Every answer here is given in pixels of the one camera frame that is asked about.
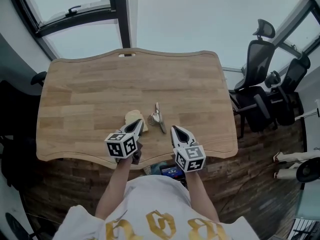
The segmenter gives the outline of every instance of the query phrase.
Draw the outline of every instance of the metal utensil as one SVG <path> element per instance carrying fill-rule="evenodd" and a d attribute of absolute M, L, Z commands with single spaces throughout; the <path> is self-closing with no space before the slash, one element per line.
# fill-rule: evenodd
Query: metal utensil
<path fill-rule="evenodd" d="M 149 117 L 148 117 L 148 123 L 149 123 L 149 125 L 152 125 L 152 126 L 154 126 L 155 124 L 159 124 L 162 132 L 164 134 L 167 133 L 165 122 L 162 117 L 162 113 L 160 111 L 158 102 L 155 103 L 155 112 L 152 113 L 151 115 L 149 115 Z"/>

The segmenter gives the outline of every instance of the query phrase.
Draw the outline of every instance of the person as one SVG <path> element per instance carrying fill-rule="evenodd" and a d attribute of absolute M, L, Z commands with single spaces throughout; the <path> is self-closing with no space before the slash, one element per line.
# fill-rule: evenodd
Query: person
<path fill-rule="evenodd" d="M 196 171 L 185 174 L 187 190 L 164 175 L 128 181 L 131 163 L 118 163 L 94 216 L 71 207 L 53 240 L 259 240 L 244 217 L 220 222 Z"/>

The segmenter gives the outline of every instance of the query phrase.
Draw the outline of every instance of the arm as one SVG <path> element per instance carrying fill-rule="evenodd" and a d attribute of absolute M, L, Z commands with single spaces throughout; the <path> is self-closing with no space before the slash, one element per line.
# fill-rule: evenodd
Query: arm
<path fill-rule="evenodd" d="M 116 166 L 96 207 L 94 216 L 97 218 L 105 220 L 124 200 L 131 163 L 132 156 L 122 159 Z"/>
<path fill-rule="evenodd" d="M 206 192 L 199 174 L 196 171 L 187 172 L 185 178 L 190 193 L 192 209 L 215 223 L 220 222 L 217 211 Z"/>

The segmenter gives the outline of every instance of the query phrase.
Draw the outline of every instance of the phone screen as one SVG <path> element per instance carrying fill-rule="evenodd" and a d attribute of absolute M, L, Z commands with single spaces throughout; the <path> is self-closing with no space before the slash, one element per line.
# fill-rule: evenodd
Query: phone screen
<path fill-rule="evenodd" d="M 176 179 L 184 175 L 184 172 L 177 166 L 165 168 L 161 170 L 161 174 Z"/>

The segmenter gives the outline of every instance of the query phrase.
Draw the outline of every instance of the black and white marker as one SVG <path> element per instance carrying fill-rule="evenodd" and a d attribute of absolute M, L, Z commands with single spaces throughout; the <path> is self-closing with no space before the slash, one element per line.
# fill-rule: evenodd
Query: black and white marker
<path fill-rule="evenodd" d="M 171 142 L 176 164 L 185 172 L 194 172 L 204 167 L 206 154 L 195 136 L 185 128 L 171 127 Z"/>
<path fill-rule="evenodd" d="M 122 126 L 115 133 L 111 133 L 104 140 L 111 157 L 117 159 L 126 159 L 134 153 L 140 153 L 142 145 L 138 143 L 144 129 L 144 121 L 138 119 L 135 122 Z"/>

